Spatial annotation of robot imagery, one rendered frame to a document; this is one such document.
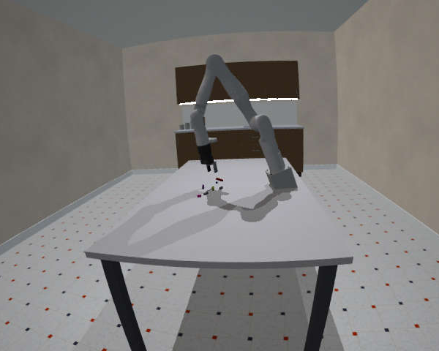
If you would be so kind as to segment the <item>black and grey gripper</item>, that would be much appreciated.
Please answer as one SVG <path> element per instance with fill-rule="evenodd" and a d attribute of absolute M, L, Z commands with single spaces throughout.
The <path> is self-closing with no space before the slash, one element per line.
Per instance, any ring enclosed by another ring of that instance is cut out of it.
<path fill-rule="evenodd" d="M 211 155 L 210 143 L 217 142 L 216 138 L 209 138 L 208 135 L 204 137 L 196 137 L 196 143 L 198 147 L 198 153 L 200 154 L 200 162 L 202 165 L 206 165 L 208 172 L 211 171 L 210 165 L 214 166 L 214 172 L 218 172 L 217 164 L 214 162 Z"/>

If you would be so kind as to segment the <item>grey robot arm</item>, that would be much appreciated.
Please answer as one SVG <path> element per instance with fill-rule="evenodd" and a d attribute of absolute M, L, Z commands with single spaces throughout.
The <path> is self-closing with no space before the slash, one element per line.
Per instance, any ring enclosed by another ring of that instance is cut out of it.
<path fill-rule="evenodd" d="M 275 140 L 274 130 L 269 117 L 263 114 L 258 115 L 254 111 L 251 106 L 249 94 L 243 85 L 230 72 L 222 57 L 215 53 L 209 55 L 206 59 L 206 72 L 195 100 L 194 109 L 190 114 L 195 137 L 207 136 L 203 114 L 205 114 L 216 76 L 221 81 L 230 98 L 243 113 L 250 127 L 260 133 L 259 143 L 270 172 L 275 173 L 285 169 L 283 165 L 284 160 Z M 203 113 L 200 110 L 202 110 Z"/>

